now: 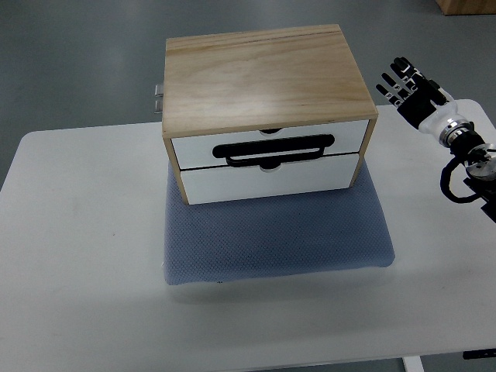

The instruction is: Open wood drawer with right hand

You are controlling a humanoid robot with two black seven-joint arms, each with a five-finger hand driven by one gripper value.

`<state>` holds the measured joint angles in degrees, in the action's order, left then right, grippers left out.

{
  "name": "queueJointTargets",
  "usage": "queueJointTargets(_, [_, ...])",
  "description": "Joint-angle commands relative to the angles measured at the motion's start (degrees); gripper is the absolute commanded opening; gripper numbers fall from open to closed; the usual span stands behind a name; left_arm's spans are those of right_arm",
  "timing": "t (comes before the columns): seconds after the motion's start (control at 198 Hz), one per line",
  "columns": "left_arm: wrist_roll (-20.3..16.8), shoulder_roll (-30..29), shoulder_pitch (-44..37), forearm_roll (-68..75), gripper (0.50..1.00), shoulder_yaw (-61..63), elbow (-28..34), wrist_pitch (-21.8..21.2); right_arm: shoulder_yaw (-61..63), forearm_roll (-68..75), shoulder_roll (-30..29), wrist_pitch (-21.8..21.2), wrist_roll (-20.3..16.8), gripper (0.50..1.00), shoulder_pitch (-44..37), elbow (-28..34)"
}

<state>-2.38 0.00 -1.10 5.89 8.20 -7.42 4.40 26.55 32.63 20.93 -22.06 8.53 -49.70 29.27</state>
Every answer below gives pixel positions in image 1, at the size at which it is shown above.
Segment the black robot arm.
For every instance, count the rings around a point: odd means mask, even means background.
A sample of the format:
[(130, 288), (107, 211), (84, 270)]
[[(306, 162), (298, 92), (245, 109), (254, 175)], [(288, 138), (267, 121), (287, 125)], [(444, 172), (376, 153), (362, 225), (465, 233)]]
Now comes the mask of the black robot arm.
[[(440, 189), (446, 198), (457, 204), (468, 204), (481, 198), (485, 204), (481, 210), (495, 220), (495, 145), (485, 143), (475, 131), (472, 122), (450, 123), (440, 134), (440, 143), (449, 148), (453, 159), (443, 168)], [(452, 173), (463, 165), (467, 177), (464, 184), (473, 194), (456, 196), (450, 189)]]

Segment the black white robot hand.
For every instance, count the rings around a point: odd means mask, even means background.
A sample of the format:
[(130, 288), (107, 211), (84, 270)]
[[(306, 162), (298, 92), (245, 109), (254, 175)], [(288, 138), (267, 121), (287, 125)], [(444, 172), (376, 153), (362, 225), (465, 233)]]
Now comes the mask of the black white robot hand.
[(414, 129), (433, 136), (449, 147), (455, 136), (474, 130), (474, 124), (458, 112), (454, 98), (428, 79), (404, 57), (394, 58), (392, 73), (384, 72), (376, 89)]

